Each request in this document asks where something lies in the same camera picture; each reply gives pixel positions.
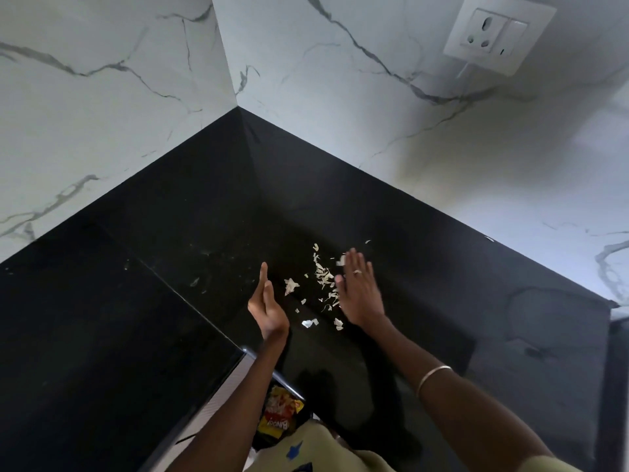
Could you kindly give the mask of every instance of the gold bangle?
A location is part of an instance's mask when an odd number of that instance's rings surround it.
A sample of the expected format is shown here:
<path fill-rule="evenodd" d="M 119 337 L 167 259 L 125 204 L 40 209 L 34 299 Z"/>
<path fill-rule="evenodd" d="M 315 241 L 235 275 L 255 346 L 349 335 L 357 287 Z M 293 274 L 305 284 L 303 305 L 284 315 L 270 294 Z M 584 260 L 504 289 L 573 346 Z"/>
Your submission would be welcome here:
<path fill-rule="evenodd" d="M 430 376 L 432 376 L 433 374 L 435 374 L 435 373 L 436 373 L 437 371 L 439 371 L 440 369 L 449 369 L 449 370 L 451 370 L 451 371 L 452 371 L 452 368 L 451 368 L 450 366 L 445 366 L 445 365 L 443 365 L 443 366 L 437 366 L 435 369 L 431 369 L 428 373 L 426 373 L 426 374 L 424 375 L 424 377 L 423 377 L 423 378 L 421 378 L 420 385 L 419 385 L 419 386 L 417 386 L 417 392 L 415 393 L 415 397 L 420 397 L 420 390 L 421 390 L 421 387 L 424 385 L 424 383 L 426 382 L 426 380 L 427 380 Z"/>

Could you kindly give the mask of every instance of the right hand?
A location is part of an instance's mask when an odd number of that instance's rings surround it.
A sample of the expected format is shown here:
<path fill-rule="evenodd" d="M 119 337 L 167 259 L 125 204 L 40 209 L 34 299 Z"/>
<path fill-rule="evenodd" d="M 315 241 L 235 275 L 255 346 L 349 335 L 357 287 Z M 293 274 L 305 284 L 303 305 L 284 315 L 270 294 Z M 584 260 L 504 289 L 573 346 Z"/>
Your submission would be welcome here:
<path fill-rule="evenodd" d="M 249 312 L 260 327 L 262 338 L 266 341 L 277 333 L 278 337 L 286 340 L 291 325 L 281 306 L 275 301 L 273 284 L 267 278 L 267 264 L 260 267 L 260 280 L 253 296 L 247 304 Z"/>
<path fill-rule="evenodd" d="M 345 254 L 345 278 L 336 275 L 338 301 L 350 323 L 365 328 L 372 320 L 384 317 L 384 305 L 373 276 L 373 265 L 352 248 Z"/>

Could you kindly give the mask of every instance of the person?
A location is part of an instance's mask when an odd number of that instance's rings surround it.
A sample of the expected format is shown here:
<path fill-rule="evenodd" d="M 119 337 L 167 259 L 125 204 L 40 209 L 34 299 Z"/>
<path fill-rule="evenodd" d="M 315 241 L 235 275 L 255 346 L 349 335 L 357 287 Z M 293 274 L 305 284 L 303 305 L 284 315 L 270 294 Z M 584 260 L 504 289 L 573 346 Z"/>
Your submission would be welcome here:
<path fill-rule="evenodd" d="M 345 275 L 335 277 L 340 306 L 385 352 L 417 392 L 452 450 L 471 472 L 575 472 L 556 459 L 542 440 L 514 413 L 400 333 L 384 313 L 371 262 L 352 248 Z M 256 433 L 260 411 L 289 332 L 289 321 L 275 301 L 267 264 L 248 303 L 262 332 L 263 345 L 246 377 L 168 472 L 242 471 Z M 392 471 L 377 454 L 353 451 L 328 429 L 308 421 L 292 436 L 264 449 L 250 472 Z"/>

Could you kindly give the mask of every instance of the black countertop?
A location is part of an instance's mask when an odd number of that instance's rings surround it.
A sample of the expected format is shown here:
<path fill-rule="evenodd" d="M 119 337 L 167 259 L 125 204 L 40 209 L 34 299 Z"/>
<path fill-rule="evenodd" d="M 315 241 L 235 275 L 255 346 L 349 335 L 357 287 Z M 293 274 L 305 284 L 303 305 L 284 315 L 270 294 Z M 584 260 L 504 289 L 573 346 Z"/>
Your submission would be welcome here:
<path fill-rule="evenodd" d="M 331 258 L 356 246 L 408 337 L 514 410 L 560 458 L 593 469 L 609 302 L 253 114 L 228 113 L 87 214 L 254 349 L 245 305 L 267 261 L 293 326 L 279 370 L 315 412 L 399 470 L 457 469 L 371 341 L 334 329 L 338 307 L 321 311 L 313 244 L 333 271 Z M 289 277 L 301 286 L 284 297 Z M 315 317 L 318 326 L 301 326 Z"/>
<path fill-rule="evenodd" d="M 80 214 L 2 263 L 0 298 L 3 471 L 149 467 L 242 355 Z"/>

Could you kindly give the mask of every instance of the t-shirt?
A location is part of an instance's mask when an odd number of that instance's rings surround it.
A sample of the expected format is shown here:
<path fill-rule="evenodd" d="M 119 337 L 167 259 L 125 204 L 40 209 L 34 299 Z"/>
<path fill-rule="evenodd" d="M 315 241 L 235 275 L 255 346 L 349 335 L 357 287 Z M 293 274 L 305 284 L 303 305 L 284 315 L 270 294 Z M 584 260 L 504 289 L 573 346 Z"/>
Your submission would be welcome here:
<path fill-rule="evenodd" d="M 350 451 L 318 422 L 308 421 L 292 436 L 263 449 L 247 472 L 394 472 L 375 452 Z M 551 457 L 533 457 L 518 472 L 579 472 Z"/>

